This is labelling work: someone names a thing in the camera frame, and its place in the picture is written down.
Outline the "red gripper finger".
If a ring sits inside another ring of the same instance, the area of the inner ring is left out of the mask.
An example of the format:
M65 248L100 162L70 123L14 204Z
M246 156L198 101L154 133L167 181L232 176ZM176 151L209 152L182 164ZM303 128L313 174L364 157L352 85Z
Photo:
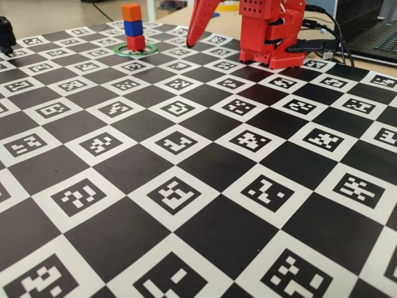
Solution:
M219 3L219 0L194 1L186 38L188 48L192 48L202 36Z

